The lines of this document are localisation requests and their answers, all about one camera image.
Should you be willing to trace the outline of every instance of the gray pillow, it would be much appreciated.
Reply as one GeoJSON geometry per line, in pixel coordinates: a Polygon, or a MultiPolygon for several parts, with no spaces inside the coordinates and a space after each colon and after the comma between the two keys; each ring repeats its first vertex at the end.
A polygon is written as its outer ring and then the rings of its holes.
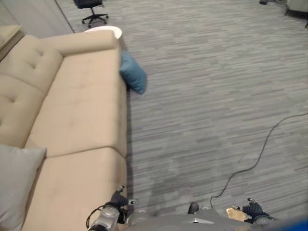
{"type": "Polygon", "coordinates": [[[0,144],[0,230],[20,231],[28,196],[46,148],[0,144]]]}

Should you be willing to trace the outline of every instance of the beige sofa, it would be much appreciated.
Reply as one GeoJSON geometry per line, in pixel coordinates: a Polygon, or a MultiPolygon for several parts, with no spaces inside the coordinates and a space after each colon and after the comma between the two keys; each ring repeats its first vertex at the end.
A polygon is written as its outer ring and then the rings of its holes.
{"type": "Polygon", "coordinates": [[[38,39],[0,28],[0,143],[46,147],[23,231],[84,231],[126,184],[126,85],[112,31],[38,39]]]}

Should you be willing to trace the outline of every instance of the floor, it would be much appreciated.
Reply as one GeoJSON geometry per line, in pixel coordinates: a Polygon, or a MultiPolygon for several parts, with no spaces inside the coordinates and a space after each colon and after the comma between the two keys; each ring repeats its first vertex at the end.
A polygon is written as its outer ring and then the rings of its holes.
{"type": "MultiPolygon", "coordinates": [[[[58,0],[75,31],[90,14],[58,0]]],[[[152,215],[209,206],[229,175],[252,166],[271,127],[308,110],[308,31],[297,14],[258,0],[108,0],[96,12],[122,28],[148,73],[130,94],[128,193],[152,215]]],[[[213,200],[258,200],[273,217],[308,215],[308,116],[272,134],[258,166],[213,200]]]]}

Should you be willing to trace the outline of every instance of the wall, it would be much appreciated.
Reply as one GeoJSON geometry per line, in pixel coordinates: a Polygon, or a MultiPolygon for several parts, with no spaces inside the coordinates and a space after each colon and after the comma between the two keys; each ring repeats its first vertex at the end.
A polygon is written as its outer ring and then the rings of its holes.
{"type": "Polygon", "coordinates": [[[5,5],[0,1],[0,26],[18,24],[5,5]]]}
{"type": "MultiPolygon", "coordinates": [[[[73,33],[54,0],[0,0],[0,3],[0,8],[6,7],[27,34],[45,38],[73,33]]],[[[0,14],[1,21],[8,19],[0,14]]]]}

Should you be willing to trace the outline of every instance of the blue pillow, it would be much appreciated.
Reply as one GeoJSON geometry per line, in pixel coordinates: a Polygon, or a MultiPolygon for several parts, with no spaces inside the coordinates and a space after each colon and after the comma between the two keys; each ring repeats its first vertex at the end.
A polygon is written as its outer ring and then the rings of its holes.
{"type": "Polygon", "coordinates": [[[135,92],[143,94],[146,88],[147,75],[137,61],[127,52],[123,51],[120,74],[126,84],[135,92]]]}

